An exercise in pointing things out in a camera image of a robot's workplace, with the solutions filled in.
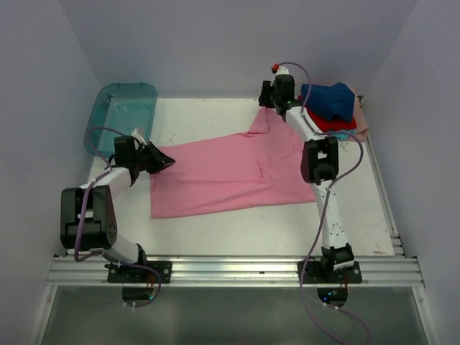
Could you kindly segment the pink t-shirt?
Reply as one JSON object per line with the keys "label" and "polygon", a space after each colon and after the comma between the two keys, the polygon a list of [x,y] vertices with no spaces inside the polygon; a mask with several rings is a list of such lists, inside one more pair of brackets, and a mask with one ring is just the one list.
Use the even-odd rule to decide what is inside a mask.
{"label": "pink t-shirt", "polygon": [[175,164],[150,177],[151,217],[313,203],[300,173],[302,149],[299,136],[269,109],[260,109],[245,132],[161,147]]}

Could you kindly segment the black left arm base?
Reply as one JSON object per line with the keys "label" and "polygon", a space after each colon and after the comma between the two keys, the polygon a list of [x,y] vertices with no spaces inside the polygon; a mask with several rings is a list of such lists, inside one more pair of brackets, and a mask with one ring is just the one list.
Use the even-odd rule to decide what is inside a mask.
{"label": "black left arm base", "polygon": [[141,284],[154,283],[161,280],[161,283],[169,284],[173,272],[173,264],[170,261],[148,261],[145,268],[133,268],[126,265],[105,264],[109,271],[107,281],[117,284]]}

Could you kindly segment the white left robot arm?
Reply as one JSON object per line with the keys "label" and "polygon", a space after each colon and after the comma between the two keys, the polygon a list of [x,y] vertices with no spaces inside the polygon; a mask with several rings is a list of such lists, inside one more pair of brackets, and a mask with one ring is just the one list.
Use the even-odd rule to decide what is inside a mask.
{"label": "white left robot arm", "polygon": [[119,233],[114,199],[132,187],[141,173],[160,173],[175,160],[133,134],[114,139],[114,154],[107,163],[91,182],[61,192],[60,241],[65,249],[74,251],[76,262],[102,256],[124,265],[124,274],[133,282],[141,282],[150,266],[142,246]]}

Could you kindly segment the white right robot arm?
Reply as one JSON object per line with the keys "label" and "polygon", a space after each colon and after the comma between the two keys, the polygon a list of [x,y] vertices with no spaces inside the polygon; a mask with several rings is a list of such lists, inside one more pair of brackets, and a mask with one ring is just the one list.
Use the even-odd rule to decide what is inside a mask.
{"label": "white right robot arm", "polygon": [[307,273],[336,282],[354,265],[354,254],[345,234],[336,200],[335,182],[339,176],[339,143],[313,123],[300,99],[295,97],[294,77],[285,68],[262,82],[259,105],[274,109],[303,141],[300,172],[316,197],[320,216],[321,258],[307,259]]}

